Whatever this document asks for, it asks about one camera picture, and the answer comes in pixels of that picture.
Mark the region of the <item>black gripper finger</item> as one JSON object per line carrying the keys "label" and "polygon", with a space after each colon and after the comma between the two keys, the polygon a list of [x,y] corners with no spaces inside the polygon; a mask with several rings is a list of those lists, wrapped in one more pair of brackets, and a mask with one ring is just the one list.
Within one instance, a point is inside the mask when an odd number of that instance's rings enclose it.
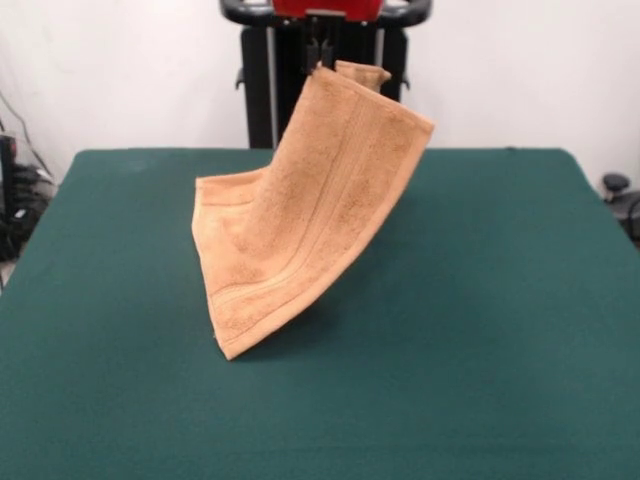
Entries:
{"label": "black gripper finger", "polygon": [[318,18],[320,28],[320,61],[323,67],[334,68],[334,27],[333,20],[328,16]]}
{"label": "black gripper finger", "polygon": [[318,19],[315,16],[304,18],[305,67],[315,68],[319,62]]}

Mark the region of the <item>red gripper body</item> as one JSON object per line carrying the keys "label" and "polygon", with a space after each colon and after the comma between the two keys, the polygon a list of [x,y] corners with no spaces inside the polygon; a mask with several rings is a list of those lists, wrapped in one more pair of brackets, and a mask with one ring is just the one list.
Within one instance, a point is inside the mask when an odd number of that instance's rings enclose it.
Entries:
{"label": "red gripper body", "polygon": [[344,17],[351,22],[371,22],[378,18],[382,0],[273,0],[279,16],[304,18],[311,15]]}

